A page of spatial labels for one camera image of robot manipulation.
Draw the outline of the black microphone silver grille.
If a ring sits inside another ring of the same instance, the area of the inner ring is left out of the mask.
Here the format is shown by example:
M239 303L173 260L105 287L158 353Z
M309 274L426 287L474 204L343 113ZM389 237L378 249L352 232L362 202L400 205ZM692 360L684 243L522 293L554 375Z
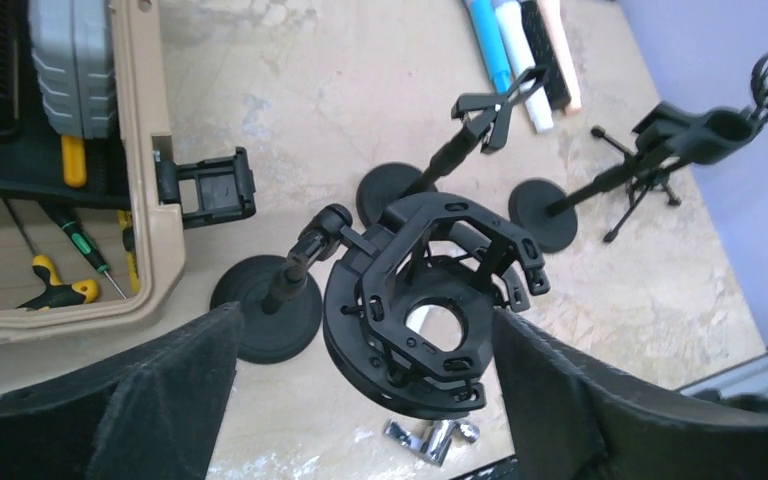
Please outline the black microphone silver grille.
M520 1L521 21L537 65L547 67L546 95L553 111L563 111L571 96L563 79L547 27L535 1Z

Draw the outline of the black tripod shock-mount stand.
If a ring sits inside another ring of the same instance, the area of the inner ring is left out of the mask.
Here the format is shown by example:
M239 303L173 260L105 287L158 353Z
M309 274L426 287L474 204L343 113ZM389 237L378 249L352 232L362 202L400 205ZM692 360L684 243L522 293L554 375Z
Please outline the black tripod shock-mount stand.
M757 137L768 123L768 53L753 66L750 93L752 106L742 110L717 107L703 114L691 114L662 101L632 128L639 170L625 182L629 209L605 234L605 243L615 240L648 193L659 189L667 195L668 205L682 203L669 185L673 172L691 164L714 165Z

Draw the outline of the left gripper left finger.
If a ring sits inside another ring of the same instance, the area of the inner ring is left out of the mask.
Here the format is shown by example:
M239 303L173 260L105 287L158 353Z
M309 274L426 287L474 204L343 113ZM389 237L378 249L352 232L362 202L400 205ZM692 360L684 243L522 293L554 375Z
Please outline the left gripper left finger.
M0 479L202 479L244 318L225 304L158 338L0 396Z

